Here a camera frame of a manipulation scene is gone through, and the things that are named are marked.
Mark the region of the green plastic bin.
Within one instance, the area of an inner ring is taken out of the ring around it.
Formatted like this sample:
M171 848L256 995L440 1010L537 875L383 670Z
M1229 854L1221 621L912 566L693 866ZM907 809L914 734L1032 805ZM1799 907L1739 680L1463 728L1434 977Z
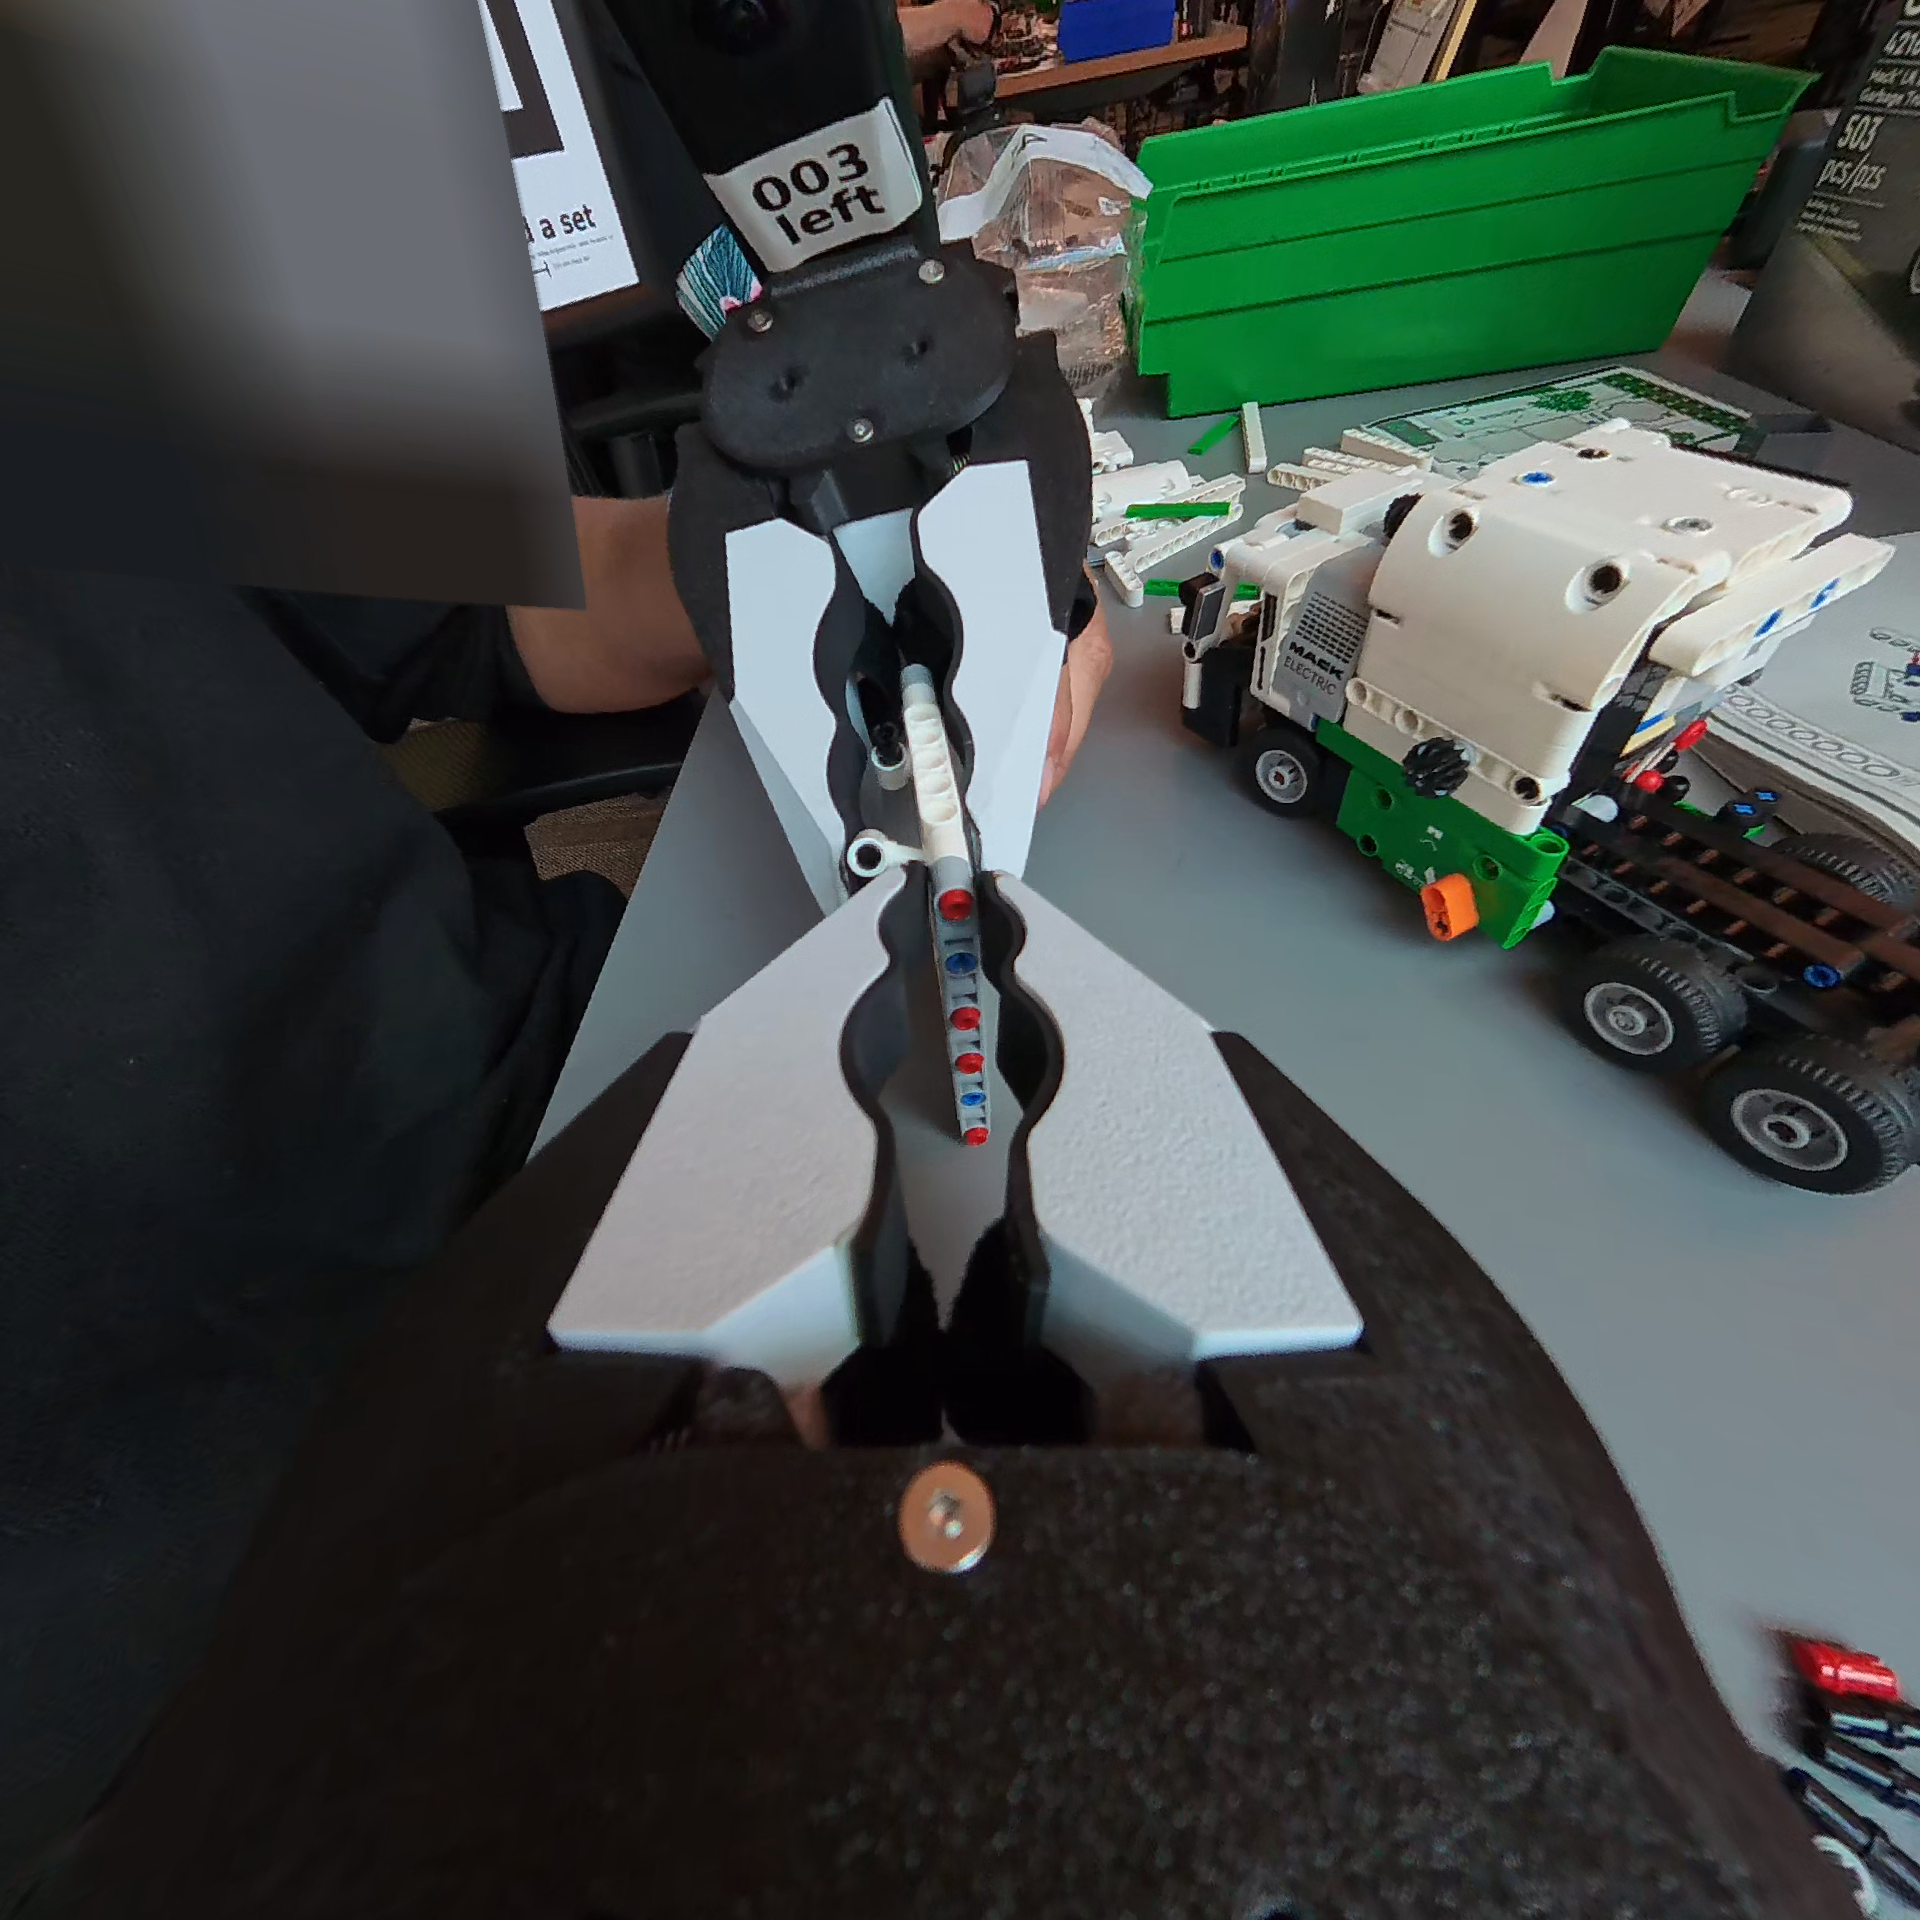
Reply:
M1809 85L1610 47L1151 137L1139 371L1194 416L1655 349Z

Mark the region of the pile of white brick pieces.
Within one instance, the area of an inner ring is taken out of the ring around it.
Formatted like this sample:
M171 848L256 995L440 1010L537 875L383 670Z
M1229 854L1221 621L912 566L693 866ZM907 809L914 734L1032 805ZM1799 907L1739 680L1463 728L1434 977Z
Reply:
M1121 432L1094 426L1090 399L1079 399L1079 409L1094 458L1090 561L1102 566L1104 584L1115 598L1142 607L1154 568L1194 543L1221 539L1235 526L1246 480L1206 480L1184 462L1136 463ZM1304 494L1344 472L1432 465L1430 449L1354 430L1341 448L1307 448L1299 462L1267 465L1263 480Z

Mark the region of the instruction booklet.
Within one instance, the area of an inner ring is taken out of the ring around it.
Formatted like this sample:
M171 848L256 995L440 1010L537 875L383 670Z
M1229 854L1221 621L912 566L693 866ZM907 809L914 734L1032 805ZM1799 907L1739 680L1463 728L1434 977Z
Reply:
M1801 826L1862 831L1919 858L1919 534L1885 571L1734 688L1697 754L1735 785L1771 785Z

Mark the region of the person's left hand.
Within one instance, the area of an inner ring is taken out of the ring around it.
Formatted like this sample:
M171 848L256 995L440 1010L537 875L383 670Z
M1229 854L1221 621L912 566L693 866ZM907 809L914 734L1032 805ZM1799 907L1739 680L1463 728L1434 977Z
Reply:
M1094 582L1085 582L1085 590L1077 594L1070 626L1072 633L1064 650L1064 674L1048 731L1040 805L1050 801L1050 795L1079 754L1094 709L1114 671L1114 637Z

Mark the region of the clear plastic bag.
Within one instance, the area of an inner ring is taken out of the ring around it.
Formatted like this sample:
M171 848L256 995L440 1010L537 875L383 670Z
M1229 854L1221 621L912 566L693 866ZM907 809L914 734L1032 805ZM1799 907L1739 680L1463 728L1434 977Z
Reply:
M937 187L944 240L1015 277L1021 330L1050 330L1079 399L1128 353L1128 233L1151 179L1101 121L1021 122L952 139Z

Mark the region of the white brick panel assembly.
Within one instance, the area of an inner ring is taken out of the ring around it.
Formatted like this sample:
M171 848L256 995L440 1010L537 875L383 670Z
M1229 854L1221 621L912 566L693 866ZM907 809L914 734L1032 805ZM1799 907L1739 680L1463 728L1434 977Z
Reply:
M935 679L925 662L903 665L902 717L872 725L872 766L885 795L911 793L914 801L955 1128L962 1144L985 1144L993 1138L993 1096L977 862L959 761Z

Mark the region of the person's left forearm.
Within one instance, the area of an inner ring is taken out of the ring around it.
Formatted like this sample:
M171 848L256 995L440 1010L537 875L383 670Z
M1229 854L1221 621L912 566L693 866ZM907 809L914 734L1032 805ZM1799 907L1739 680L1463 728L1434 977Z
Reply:
M562 712L667 703L710 680L705 649L673 579L667 497L573 503L583 607L507 607L539 701Z

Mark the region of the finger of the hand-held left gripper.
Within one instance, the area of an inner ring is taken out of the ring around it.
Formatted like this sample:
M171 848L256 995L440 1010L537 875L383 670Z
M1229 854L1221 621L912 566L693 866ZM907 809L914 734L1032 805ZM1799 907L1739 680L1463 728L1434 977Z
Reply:
M728 534L733 696L758 775L807 887L849 898L869 737L850 688L872 617L893 617L914 574L911 511L814 534L790 519Z
M952 745L969 746L966 810L978 862L1024 875L1066 662L1027 462L962 467L911 523L917 582L952 617Z

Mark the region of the pile of small connector pins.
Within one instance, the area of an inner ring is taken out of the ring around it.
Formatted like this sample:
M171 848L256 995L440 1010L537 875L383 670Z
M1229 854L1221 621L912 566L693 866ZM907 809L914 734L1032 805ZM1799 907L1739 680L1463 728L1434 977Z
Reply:
M1919 1915L1919 1859L1875 1807L1919 1819L1919 1711L1880 1655L1778 1631L1786 1729L1799 1761L1784 1785L1814 1845L1847 1875L1862 1915Z

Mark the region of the dark building set box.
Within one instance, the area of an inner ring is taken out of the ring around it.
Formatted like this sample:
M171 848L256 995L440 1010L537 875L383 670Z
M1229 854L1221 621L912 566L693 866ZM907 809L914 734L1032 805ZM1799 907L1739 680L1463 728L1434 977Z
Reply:
M1919 5L1885 5L1821 173L1721 358L1728 374L1919 448Z

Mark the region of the white green toy truck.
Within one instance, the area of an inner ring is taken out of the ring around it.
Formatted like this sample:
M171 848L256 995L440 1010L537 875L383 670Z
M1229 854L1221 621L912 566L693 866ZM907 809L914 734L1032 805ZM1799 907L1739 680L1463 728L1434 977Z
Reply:
M1873 1192L1915 1165L1915 853L1781 826L1814 754L1718 806L1685 771L1719 712L1797 725L1761 675L1898 553L1853 506L1629 421L1465 477L1346 449L1182 586L1182 719L1434 938L1568 925L1571 1032L1731 1158Z

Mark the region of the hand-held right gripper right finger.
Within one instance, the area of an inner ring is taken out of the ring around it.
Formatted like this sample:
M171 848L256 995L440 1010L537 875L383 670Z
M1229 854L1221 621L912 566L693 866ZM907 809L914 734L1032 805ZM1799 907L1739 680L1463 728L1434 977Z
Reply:
M1271 1062L1014 875L987 877L1021 1120L977 1247L977 1411L1077 1418L1198 1361L1337 1353L1362 1319L1251 1091Z

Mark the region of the floral patterned cloth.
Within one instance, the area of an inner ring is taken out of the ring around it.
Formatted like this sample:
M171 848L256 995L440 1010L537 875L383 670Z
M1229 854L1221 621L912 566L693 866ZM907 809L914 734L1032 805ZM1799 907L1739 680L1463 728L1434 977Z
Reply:
M735 229L714 226L680 267L680 309L712 341L730 312L760 299L762 278Z

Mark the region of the small blue crate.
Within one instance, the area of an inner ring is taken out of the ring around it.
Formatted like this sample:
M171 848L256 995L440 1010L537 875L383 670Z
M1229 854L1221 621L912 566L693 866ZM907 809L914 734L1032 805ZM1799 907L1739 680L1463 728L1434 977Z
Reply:
M1086 0L1059 5L1056 46L1066 63L1157 53L1177 35L1175 0Z

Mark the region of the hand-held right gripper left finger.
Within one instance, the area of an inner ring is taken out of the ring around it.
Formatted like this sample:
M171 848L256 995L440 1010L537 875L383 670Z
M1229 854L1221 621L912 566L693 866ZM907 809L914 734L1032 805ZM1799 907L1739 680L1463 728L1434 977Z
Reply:
M880 1091L907 1046L922 873L890 870L696 1026L546 1327L817 1394L922 1435L922 1288Z

